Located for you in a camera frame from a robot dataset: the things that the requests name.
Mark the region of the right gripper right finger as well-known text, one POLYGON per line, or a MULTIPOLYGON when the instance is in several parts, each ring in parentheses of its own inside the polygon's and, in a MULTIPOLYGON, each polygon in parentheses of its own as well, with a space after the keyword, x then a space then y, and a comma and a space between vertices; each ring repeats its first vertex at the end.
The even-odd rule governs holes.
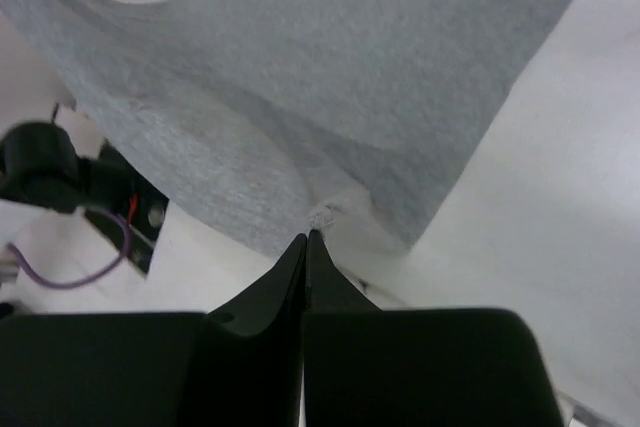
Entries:
POLYGON ((559 426, 538 344, 495 308, 383 310, 306 248, 305 420, 310 426, 559 426))

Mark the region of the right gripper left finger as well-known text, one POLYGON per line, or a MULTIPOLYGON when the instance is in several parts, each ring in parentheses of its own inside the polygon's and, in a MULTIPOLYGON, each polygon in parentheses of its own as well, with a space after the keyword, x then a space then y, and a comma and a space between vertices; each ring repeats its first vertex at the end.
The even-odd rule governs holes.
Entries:
POLYGON ((294 426, 306 238, 212 312, 1 323, 5 426, 294 426))

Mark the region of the grey tank top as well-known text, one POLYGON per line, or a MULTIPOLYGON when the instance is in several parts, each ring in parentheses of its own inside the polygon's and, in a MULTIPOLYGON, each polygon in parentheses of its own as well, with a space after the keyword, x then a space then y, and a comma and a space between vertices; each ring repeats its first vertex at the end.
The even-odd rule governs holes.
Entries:
POLYGON ((424 233, 572 0, 1 0, 128 161, 265 255, 424 233))

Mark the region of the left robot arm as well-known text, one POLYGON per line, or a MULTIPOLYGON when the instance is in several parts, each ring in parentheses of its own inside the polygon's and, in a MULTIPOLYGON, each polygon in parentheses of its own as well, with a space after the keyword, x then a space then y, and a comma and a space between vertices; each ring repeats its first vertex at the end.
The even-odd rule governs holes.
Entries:
POLYGON ((71 214, 79 207, 116 211, 133 195, 131 171, 117 162, 81 157, 67 132, 25 122, 1 138, 1 198, 71 214))

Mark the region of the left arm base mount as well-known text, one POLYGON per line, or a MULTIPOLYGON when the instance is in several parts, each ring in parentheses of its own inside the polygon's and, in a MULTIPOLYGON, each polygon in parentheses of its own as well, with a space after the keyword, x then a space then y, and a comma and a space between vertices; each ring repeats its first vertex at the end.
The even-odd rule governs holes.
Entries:
POLYGON ((116 249, 125 248, 132 267, 142 276, 147 276, 164 224, 168 198, 97 132, 90 119, 77 112, 74 105, 55 103, 51 122, 70 135, 85 135, 90 155, 80 157, 84 176, 82 206, 102 208, 122 217, 128 225, 130 240, 125 240, 116 222, 98 212, 85 211, 84 219, 116 249))

